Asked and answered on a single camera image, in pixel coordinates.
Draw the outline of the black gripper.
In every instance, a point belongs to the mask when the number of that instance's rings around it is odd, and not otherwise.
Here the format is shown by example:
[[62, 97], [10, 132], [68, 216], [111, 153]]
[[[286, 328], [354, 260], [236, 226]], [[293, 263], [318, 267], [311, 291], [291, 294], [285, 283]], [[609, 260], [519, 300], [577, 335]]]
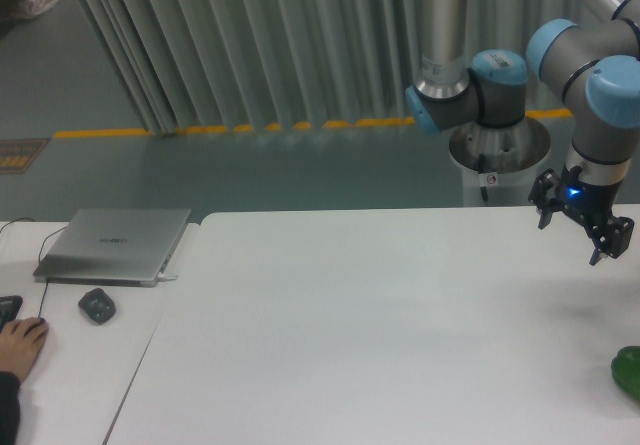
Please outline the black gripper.
[[[585, 226], [587, 236], [594, 245], [589, 264], [595, 266], [606, 257], [617, 259], [629, 248], [634, 230], [631, 218], [616, 217], [612, 213], [621, 182], [590, 184], [580, 179], [574, 172], [576, 169], [581, 170], [579, 166], [571, 170], [564, 168], [561, 179], [552, 169], [535, 178], [528, 201], [539, 215], [538, 228], [546, 228], [552, 216], [562, 210], [576, 223], [584, 218], [588, 222]], [[555, 195], [557, 186], [559, 199]]]

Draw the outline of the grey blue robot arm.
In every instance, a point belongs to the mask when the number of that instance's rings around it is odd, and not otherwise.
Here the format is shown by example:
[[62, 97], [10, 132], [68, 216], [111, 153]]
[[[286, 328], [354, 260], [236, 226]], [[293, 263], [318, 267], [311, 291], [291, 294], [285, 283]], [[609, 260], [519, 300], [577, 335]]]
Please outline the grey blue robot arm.
[[590, 1], [605, 16], [595, 32], [556, 19], [532, 35], [524, 55], [493, 49], [466, 61], [467, 0], [421, 0], [420, 65], [405, 100], [423, 131], [461, 131], [451, 155], [486, 186], [489, 174], [529, 169], [549, 150], [548, 134], [525, 116], [535, 75], [575, 129], [563, 168], [542, 172], [528, 200], [541, 226], [556, 213], [581, 226], [598, 262], [622, 255], [634, 229], [612, 207], [639, 144], [639, 0]]

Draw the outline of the dark sleeved forearm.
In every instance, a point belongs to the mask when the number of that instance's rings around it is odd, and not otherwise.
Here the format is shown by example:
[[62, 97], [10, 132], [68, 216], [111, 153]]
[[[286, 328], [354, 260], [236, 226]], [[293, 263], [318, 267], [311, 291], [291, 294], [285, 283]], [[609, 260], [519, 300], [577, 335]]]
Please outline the dark sleeved forearm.
[[16, 375], [10, 372], [1, 373], [1, 445], [16, 443], [21, 421], [20, 386]]

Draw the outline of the person's hand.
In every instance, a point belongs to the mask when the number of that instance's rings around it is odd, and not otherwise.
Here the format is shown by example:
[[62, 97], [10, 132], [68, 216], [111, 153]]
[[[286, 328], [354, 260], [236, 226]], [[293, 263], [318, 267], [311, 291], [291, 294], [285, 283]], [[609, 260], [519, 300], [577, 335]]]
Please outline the person's hand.
[[23, 383], [29, 376], [48, 335], [49, 326], [36, 326], [38, 317], [14, 320], [1, 330], [1, 371]]

